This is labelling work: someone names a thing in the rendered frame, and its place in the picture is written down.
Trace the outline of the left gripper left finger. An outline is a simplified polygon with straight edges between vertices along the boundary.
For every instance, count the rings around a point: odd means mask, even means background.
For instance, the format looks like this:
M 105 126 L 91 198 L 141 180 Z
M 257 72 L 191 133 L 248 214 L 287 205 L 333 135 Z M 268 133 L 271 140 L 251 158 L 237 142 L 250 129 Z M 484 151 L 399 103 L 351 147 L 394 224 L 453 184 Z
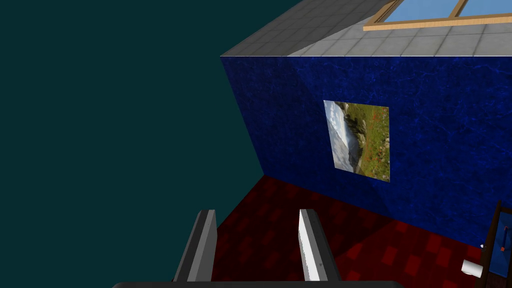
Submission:
M 217 238 L 216 211 L 200 210 L 173 280 L 175 282 L 210 282 Z

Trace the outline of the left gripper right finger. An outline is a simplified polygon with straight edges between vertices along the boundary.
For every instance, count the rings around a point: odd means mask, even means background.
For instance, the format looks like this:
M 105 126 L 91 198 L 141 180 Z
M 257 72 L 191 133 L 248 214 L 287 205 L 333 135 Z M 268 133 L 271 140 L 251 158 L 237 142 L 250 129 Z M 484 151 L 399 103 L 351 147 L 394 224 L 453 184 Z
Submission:
M 314 209 L 299 210 L 298 242 L 305 281 L 342 280 L 319 215 Z

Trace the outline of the white cylinder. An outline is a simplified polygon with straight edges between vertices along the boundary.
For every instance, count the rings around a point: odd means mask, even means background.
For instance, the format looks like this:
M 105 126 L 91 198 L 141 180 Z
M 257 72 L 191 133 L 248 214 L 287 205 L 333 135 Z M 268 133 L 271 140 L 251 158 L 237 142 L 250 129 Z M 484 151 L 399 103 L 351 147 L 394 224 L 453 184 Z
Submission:
M 461 271 L 464 274 L 474 276 L 476 278 L 481 278 L 483 274 L 484 267 L 477 263 L 471 262 L 469 260 L 464 260 L 462 262 Z

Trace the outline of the dark wooden furniture piece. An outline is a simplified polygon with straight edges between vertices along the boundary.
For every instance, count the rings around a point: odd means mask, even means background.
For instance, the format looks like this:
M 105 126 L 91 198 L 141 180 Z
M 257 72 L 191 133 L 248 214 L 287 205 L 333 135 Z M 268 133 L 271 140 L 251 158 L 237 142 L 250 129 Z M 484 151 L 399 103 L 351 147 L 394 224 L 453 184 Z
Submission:
M 479 264 L 483 271 L 475 288 L 512 288 L 512 208 L 499 200 Z

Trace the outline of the wooden framed window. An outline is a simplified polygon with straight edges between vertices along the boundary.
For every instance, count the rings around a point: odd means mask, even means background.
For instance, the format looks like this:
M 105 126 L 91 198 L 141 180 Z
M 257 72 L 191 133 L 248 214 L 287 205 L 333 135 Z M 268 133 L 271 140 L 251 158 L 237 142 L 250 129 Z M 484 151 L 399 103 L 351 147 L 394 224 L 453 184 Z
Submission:
M 363 25 L 363 30 L 507 23 L 512 23 L 512 0 L 389 0 Z

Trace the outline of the landscape picture on wall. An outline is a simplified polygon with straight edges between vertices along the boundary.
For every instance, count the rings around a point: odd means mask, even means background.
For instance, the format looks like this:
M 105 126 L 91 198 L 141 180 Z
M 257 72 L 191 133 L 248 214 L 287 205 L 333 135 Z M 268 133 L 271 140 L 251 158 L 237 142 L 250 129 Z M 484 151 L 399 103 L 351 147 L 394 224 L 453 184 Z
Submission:
M 323 105 L 334 167 L 390 182 L 390 109 L 332 100 Z

